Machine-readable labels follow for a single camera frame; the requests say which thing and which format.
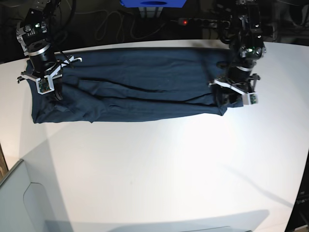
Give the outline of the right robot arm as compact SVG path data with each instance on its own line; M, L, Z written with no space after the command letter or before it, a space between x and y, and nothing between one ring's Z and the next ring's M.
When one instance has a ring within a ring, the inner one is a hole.
M80 57L64 54L54 41L52 18L60 3L59 0L35 0L26 19L16 26L16 38L32 65L30 71L21 72L17 82L32 81L38 94L53 94L58 101L63 99L63 68L73 68L74 63L82 61Z

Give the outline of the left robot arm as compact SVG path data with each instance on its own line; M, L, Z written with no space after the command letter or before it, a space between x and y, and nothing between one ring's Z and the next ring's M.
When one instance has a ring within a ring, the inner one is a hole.
M260 76L253 69L266 53L259 5L255 0L217 0L214 8L219 39L229 46L232 58L217 62L224 72L210 84L222 105L257 104L255 86Z

